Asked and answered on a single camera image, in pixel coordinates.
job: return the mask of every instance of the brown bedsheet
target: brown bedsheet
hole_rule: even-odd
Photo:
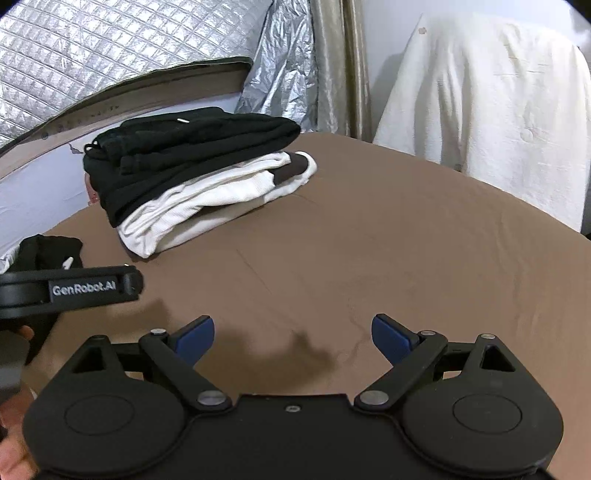
[[[288,197],[157,258],[141,300],[62,315],[28,371],[41,388],[90,335],[137,340],[201,314],[217,328],[198,370],[239,392],[354,395],[389,364],[370,324],[385,312],[452,341],[496,333],[558,404],[552,464],[589,477],[591,244],[493,187],[330,134],[293,145],[319,170]],[[132,263],[98,205],[51,233],[84,243],[88,267]]]

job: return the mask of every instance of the crinkled foil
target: crinkled foil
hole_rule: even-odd
[[[285,116],[316,130],[317,84],[309,2],[275,0],[236,112]]]

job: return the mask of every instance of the circular pad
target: circular pad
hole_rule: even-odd
[[[498,395],[469,395],[453,406],[453,416],[466,428],[479,433],[505,433],[521,421],[521,410]]]
[[[483,478],[526,475],[554,454],[563,424],[549,398],[518,381],[485,378],[475,384],[460,375],[429,384],[405,402],[404,431],[450,472]]]
[[[92,479],[141,470],[166,453],[183,427],[183,407],[168,390],[99,371],[48,385],[23,431],[41,469]]]
[[[66,410],[66,423],[82,435],[115,433],[134,418],[134,406],[122,397],[96,395],[83,398]]]

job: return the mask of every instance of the hand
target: hand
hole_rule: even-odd
[[[19,333],[27,340],[33,338],[33,330],[23,327]],[[23,386],[21,391],[0,405],[0,422],[8,430],[0,443],[0,478],[2,480],[30,480],[37,473],[37,466],[22,436],[22,420],[33,402],[31,391]]]

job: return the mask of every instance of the white folded garment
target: white folded garment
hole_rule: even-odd
[[[277,186],[268,170],[290,163],[290,156],[283,152],[254,158],[173,187],[129,215],[117,227],[119,237],[129,250],[148,258],[293,193],[317,170],[311,156],[297,153],[308,160],[306,171]],[[226,206],[196,216],[204,207],[223,205]]]

